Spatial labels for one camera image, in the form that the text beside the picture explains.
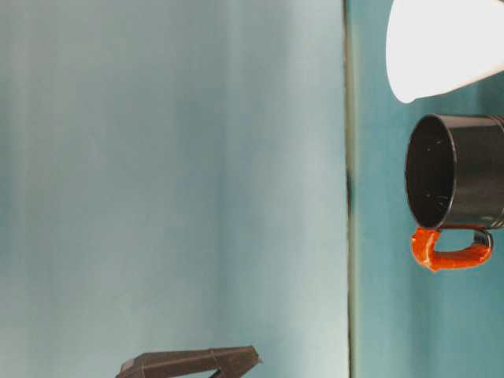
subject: orange handle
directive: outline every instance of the orange handle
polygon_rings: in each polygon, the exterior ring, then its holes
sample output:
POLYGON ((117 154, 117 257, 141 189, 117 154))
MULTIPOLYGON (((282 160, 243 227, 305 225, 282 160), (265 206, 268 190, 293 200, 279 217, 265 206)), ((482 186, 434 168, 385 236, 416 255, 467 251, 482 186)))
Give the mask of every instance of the orange handle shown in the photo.
POLYGON ((474 230, 471 246, 455 252, 436 252, 435 242, 441 236, 439 230, 417 228, 411 238, 411 249, 418 264, 437 272, 440 269, 467 269, 486 262, 493 249, 493 239, 486 231, 474 230))

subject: dark brown object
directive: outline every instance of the dark brown object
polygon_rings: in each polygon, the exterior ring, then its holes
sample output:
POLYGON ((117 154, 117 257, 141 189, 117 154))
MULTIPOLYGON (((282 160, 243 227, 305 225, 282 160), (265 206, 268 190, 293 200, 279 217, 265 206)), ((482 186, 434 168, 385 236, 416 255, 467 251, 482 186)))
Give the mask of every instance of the dark brown object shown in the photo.
POLYGON ((216 370, 210 378, 240 378, 259 363, 253 346, 141 354, 125 362, 116 378, 172 378, 216 370))

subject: light blue backdrop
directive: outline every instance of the light blue backdrop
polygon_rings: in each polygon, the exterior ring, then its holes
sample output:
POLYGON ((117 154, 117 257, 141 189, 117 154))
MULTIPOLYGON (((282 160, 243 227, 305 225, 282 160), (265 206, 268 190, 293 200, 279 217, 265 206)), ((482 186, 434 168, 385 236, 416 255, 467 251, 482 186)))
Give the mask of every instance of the light blue backdrop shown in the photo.
POLYGON ((2 376, 347 375, 341 4, 6 0, 0 48, 2 376))
MULTIPOLYGON (((403 170, 407 140, 421 116, 503 114, 504 76, 402 104, 391 93, 385 69, 390 8, 390 0, 347 2, 353 150, 353 376, 501 376, 502 232, 494 232, 494 256, 478 269, 432 274, 420 268, 410 253, 415 224, 406 204, 403 170)), ((498 47, 489 43, 489 48, 498 47)), ((455 249, 471 237, 467 232, 447 232, 441 247, 455 249)))

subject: black plastic piece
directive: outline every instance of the black plastic piece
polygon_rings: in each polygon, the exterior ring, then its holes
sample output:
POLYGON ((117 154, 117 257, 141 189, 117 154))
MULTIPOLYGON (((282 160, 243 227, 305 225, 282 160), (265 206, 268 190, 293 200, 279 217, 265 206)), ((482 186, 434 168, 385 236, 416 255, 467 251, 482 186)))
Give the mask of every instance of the black plastic piece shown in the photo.
POLYGON ((116 378, 173 378, 214 370, 210 378, 240 378, 258 363, 253 346, 145 353, 125 362, 116 378))
POLYGON ((504 118, 423 117, 408 145, 406 192, 423 228, 504 227, 504 118))

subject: table surface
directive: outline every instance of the table surface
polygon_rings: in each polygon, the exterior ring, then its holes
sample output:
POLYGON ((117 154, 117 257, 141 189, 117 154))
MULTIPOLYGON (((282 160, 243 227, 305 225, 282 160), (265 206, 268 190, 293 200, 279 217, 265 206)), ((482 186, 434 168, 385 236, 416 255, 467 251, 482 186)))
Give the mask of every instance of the table surface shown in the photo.
MULTIPOLYGON (((392 1, 349 1, 349 119, 356 377, 474 377, 504 372, 504 235, 478 269, 433 274, 410 253, 415 224, 403 183, 406 144, 426 113, 503 114, 504 75, 405 105, 385 69, 392 1)), ((455 248, 470 233, 447 233, 455 248)))

